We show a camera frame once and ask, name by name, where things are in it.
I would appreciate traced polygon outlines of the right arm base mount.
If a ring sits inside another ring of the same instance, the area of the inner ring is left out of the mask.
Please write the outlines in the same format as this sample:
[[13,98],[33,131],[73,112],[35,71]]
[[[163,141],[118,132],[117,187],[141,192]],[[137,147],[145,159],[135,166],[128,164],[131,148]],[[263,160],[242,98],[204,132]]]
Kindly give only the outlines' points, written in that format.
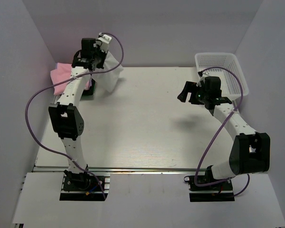
[[235,201],[233,186],[230,180],[205,187],[196,186],[194,183],[194,176],[185,176],[183,180],[189,185],[190,202]]

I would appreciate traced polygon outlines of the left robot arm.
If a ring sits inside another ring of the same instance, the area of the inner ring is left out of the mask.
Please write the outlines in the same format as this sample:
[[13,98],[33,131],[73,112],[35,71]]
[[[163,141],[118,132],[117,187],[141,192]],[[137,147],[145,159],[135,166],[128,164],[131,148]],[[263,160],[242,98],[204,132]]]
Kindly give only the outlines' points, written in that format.
[[91,80],[95,69],[104,68],[111,37],[101,35],[99,38],[83,38],[81,50],[74,55],[69,82],[61,97],[48,108],[54,132],[61,139],[66,155],[68,169],[64,171],[70,183],[85,190],[91,184],[91,178],[82,169],[87,170],[84,160],[80,136],[84,131],[84,120],[77,108],[85,86]]

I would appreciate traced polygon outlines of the white t shirt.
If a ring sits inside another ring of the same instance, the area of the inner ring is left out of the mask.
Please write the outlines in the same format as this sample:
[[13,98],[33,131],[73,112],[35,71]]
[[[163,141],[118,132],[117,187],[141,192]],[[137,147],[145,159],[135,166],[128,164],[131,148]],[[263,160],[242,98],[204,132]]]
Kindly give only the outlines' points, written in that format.
[[104,61],[104,68],[94,72],[91,78],[105,91],[113,92],[123,66],[110,52],[107,53]]

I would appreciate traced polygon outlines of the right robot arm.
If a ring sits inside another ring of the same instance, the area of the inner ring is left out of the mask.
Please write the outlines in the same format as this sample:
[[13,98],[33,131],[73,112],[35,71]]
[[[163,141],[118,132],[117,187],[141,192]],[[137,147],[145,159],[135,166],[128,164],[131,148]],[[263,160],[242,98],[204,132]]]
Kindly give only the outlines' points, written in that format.
[[221,122],[233,145],[227,160],[209,166],[204,176],[194,177],[198,187],[217,189],[222,182],[241,174],[267,172],[270,167],[270,137],[249,126],[228,97],[222,96],[221,80],[208,76],[200,83],[187,81],[177,99],[192,105],[203,105]]

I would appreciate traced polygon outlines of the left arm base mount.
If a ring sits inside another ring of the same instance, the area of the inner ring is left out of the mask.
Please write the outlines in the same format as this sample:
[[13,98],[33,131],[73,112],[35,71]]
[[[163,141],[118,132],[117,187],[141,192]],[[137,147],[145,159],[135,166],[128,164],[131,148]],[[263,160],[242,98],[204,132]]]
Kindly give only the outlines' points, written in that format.
[[86,174],[82,179],[64,174],[60,201],[105,201],[102,190],[94,176]]

